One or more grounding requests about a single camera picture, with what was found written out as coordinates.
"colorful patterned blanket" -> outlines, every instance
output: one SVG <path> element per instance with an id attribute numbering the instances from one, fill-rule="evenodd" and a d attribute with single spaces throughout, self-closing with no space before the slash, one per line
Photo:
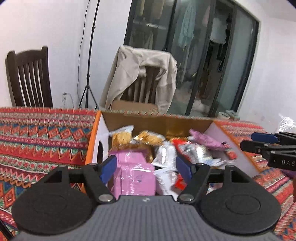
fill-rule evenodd
<path id="1" fill-rule="evenodd" d="M 254 132 L 266 131 L 256 124 L 241 121 L 215 121 L 238 146 L 243 140 L 251 140 Z M 245 153 L 260 174 L 254 179 L 268 192 L 272 193 L 281 204 L 281 217 L 274 233 L 284 241 L 296 240 L 296 203 L 293 202 L 292 180 L 280 169 L 267 166 L 261 155 Z"/>
<path id="2" fill-rule="evenodd" d="M 14 235 L 15 199 L 58 164 L 84 165 L 95 115 L 92 110 L 0 108 L 0 219 Z M 6 240 L 2 233 L 0 240 Z"/>

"tape roll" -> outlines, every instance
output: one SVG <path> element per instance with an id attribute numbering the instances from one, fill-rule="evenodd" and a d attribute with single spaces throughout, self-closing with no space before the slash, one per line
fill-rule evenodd
<path id="1" fill-rule="evenodd" d="M 217 118 L 222 119 L 222 120 L 229 120 L 230 115 L 226 114 L 225 112 L 220 111 Z"/>

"wooden chair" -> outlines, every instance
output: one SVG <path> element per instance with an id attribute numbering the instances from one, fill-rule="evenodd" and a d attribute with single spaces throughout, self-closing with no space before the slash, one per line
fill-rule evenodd
<path id="1" fill-rule="evenodd" d="M 53 107 L 48 73 L 48 49 L 7 54 L 7 69 L 16 106 Z"/>
<path id="2" fill-rule="evenodd" d="M 155 104 L 156 76 L 159 68 L 146 66 L 146 77 L 138 77 L 123 93 L 121 100 Z"/>

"cardboard box behind chair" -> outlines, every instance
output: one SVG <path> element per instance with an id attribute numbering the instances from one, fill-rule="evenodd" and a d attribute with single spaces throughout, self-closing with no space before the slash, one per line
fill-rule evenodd
<path id="1" fill-rule="evenodd" d="M 112 110 L 128 110 L 128 111 L 147 111 L 157 114 L 158 108 L 151 103 L 137 103 L 125 100 L 114 100 L 111 105 Z"/>
<path id="2" fill-rule="evenodd" d="M 98 112 L 89 143 L 86 164 L 91 162 L 96 163 L 98 156 L 100 158 L 103 157 L 103 160 L 106 159 L 110 146 L 108 143 L 108 131 L 114 131 L 128 125 L 134 125 L 133 136 L 138 135 L 144 130 L 153 131 L 164 136 L 176 137 L 189 136 L 190 129 L 200 131 L 221 143 L 227 142 L 238 155 L 238 159 L 234 164 L 242 171 L 251 177 L 259 174 L 256 166 L 240 150 L 239 146 L 215 124 L 213 119 L 189 118 L 175 115 L 125 114 L 124 112 L 112 111 Z"/>

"pink package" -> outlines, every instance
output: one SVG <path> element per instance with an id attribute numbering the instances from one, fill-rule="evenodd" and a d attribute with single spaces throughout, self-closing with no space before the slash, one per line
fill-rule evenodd
<path id="1" fill-rule="evenodd" d="M 116 199 L 121 195 L 121 166 L 117 166 L 114 172 L 114 182 L 111 192 Z"/>
<path id="2" fill-rule="evenodd" d="M 121 194 L 154 196 L 156 180 L 154 167 L 149 163 L 121 166 Z"/>
<path id="3" fill-rule="evenodd" d="M 155 195 L 154 167 L 146 163 L 142 152 L 123 150 L 111 152 L 110 155 L 117 158 L 111 190 L 116 199 L 120 195 Z"/>
<path id="4" fill-rule="evenodd" d="M 132 150 L 122 150 L 110 152 L 110 155 L 115 155 L 117 158 L 117 166 L 120 164 L 129 163 L 146 163 L 145 156 L 142 152 Z"/>
<path id="5" fill-rule="evenodd" d="M 194 141 L 196 141 L 200 145 L 204 145 L 206 148 L 209 148 L 211 150 L 217 150 L 217 151 L 225 151 L 227 149 L 226 146 L 219 143 L 218 141 L 216 141 L 210 136 L 202 134 L 193 129 L 191 129 L 189 133 L 194 137 Z"/>

